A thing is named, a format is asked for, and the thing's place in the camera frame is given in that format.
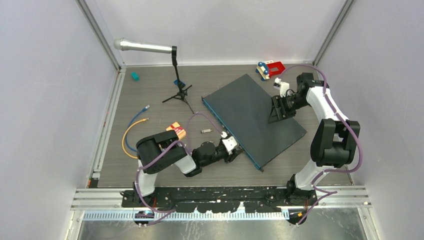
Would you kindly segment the small silver transceiver module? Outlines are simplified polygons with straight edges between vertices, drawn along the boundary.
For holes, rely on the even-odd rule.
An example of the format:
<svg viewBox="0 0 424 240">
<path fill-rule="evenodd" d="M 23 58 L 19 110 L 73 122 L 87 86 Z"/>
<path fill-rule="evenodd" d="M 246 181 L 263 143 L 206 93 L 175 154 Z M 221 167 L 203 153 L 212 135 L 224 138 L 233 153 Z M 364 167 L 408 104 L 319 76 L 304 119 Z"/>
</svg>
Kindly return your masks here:
<svg viewBox="0 0 424 240">
<path fill-rule="evenodd" d="M 202 134 L 205 134 L 205 133 L 211 133 L 212 131 L 213 131 L 213 129 L 208 128 L 208 129 L 203 129 L 203 130 L 201 130 L 200 132 L 201 132 Z"/>
</svg>

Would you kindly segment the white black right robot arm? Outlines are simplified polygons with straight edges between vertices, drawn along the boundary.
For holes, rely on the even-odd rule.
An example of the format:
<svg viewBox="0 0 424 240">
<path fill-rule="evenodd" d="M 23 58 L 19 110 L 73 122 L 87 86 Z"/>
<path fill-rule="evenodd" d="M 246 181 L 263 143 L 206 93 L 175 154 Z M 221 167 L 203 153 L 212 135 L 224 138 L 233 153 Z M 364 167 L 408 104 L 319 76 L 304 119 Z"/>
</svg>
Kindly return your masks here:
<svg viewBox="0 0 424 240">
<path fill-rule="evenodd" d="M 310 160 L 287 182 L 285 198 L 291 205 L 308 201 L 315 194 L 316 184 L 327 172 L 350 164 L 357 149 L 360 124 L 349 120 L 338 108 L 326 81 L 315 80 L 312 73 L 303 72 L 296 78 L 297 90 L 290 89 L 280 78 L 274 80 L 279 94 L 271 98 L 268 123 L 293 118 L 297 110 L 312 107 L 318 128 L 310 145 Z"/>
</svg>

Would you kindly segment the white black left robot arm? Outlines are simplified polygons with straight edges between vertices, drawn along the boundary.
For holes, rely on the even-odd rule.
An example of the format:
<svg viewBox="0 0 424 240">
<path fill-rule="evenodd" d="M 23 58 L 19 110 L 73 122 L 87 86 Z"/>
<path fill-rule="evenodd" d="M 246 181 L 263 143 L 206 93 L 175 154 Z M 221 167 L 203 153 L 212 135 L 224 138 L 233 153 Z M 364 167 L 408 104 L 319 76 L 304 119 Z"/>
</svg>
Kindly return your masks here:
<svg viewBox="0 0 424 240">
<path fill-rule="evenodd" d="M 134 200 L 141 207 L 153 202 L 159 172 L 175 165 L 186 177 L 200 174 L 203 168 L 223 160 L 231 163 L 242 153 L 236 139 L 221 133 L 218 145 L 210 141 L 189 151 L 174 131 L 163 131 L 144 137 L 136 143 L 138 169 L 134 181 Z"/>
</svg>

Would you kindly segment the red blue toy truck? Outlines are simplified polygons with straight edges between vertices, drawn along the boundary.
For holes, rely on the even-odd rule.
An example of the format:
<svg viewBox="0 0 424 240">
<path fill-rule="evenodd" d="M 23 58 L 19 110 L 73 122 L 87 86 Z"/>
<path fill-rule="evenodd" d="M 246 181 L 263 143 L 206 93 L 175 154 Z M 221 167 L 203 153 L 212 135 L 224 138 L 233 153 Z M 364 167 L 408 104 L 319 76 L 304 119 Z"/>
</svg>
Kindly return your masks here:
<svg viewBox="0 0 424 240">
<path fill-rule="evenodd" d="M 255 72 L 260 75 L 262 81 L 269 80 L 275 75 L 281 74 L 286 67 L 281 61 L 274 62 L 273 60 L 259 61 L 256 65 Z"/>
</svg>

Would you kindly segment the red white cigarette box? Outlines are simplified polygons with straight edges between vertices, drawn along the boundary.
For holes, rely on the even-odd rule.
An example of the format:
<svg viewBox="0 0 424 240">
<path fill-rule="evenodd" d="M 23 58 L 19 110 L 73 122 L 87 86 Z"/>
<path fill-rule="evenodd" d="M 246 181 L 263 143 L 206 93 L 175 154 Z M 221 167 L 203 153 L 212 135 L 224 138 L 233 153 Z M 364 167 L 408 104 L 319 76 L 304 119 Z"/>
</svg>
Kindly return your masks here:
<svg viewBox="0 0 424 240">
<path fill-rule="evenodd" d="M 170 126 L 168 126 L 166 130 L 174 131 L 176 135 L 178 136 L 179 140 L 183 139 L 187 135 L 186 130 L 177 121 L 172 123 Z"/>
</svg>

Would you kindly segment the black microphone tripod stand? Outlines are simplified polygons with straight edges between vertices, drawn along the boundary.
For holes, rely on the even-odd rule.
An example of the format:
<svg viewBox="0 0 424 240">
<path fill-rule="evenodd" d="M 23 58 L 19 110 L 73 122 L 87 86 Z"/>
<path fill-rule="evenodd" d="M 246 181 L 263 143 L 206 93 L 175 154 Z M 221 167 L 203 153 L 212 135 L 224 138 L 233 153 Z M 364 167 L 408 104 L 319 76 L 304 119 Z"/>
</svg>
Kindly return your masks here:
<svg viewBox="0 0 424 240">
<path fill-rule="evenodd" d="M 172 61 L 172 66 L 174 67 L 174 70 L 175 70 L 176 80 L 174 81 L 174 83 L 178 87 L 178 92 L 175 95 L 163 100 L 162 103 L 166 103 L 171 99 L 180 100 L 186 105 L 188 105 L 190 111 L 194 114 L 192 107 L 190 106 L 188 100 L 186 99 L 186 97 L 188 96 L 188 90 L 192 87 L 192 85 L 186 87 L 186 84 L 180 80 L 180 76 L 178 72 L 177 46 L 171 47 L 171 61 Z"/>
</svg>

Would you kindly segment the teal toy block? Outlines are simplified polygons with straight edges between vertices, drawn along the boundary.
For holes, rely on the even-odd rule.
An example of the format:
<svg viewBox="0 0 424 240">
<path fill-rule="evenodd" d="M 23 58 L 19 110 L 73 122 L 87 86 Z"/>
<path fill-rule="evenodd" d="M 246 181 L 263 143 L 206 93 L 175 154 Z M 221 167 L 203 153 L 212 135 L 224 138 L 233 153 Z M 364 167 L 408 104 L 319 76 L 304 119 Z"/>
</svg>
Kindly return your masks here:
<svg viewBox="0 0 424 240">
<path fill-rule="evenodd" d="M 130 75 L 131 75 L 131 77 L 134 81 L 140 80 L 140 77 L 138 76 L 138 74 L 136 72 L 132 72 Z"/>
</svg>

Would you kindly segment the dark grey network switch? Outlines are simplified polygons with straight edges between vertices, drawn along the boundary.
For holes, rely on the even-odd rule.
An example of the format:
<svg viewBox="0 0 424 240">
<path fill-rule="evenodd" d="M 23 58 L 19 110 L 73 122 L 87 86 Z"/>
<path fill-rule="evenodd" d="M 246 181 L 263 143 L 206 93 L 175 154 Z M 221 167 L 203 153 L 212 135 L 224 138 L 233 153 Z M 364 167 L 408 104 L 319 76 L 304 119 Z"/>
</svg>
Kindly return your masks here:
<svg viewBox="0 0 424 240">
<path fill-rule="evenodd" d="M 307 133 L 293 118 L 269 123 L 272 98 L 248 74 L 203 97 L 202 102 L 258 170 Z"/>
</svg>

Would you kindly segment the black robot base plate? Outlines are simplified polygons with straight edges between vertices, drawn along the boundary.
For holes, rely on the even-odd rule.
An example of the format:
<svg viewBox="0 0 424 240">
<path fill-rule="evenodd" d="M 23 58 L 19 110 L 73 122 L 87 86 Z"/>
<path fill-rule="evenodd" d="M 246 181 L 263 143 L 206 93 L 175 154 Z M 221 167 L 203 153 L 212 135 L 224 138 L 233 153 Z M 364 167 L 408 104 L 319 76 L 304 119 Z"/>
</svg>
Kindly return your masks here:
<svg viewBox="0 0 424 240">
<path fill-rule="evenodd" d="M 136 189 L 123 190 L 123 208 L 152 208 L 157 213 L 274 213 L 281 207 L 306 210 L 317 204 L 316 192 L 302 192 L 284 186 L 157 187 L 140 197 Z"/>
</svg>

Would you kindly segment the aluminium frame rail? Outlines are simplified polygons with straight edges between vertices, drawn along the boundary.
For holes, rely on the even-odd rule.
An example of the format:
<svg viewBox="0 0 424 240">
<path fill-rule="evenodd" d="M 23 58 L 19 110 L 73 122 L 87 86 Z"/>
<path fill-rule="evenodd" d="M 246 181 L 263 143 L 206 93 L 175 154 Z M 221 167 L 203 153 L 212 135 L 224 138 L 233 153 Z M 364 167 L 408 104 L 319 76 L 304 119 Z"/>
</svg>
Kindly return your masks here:
<svg viewBox="0 0 424 240">
<path fill-rule="evenodd" d="M 315 209 L 373 207 L 364 186 L 329 185 L 319 188 L 336 193 L 321 199 Z M 126 188 L 78 188 L 70 209 L 72 211 L 121 209 L 123 199 L 121 192 L 126 190 Z"/>
</svg>

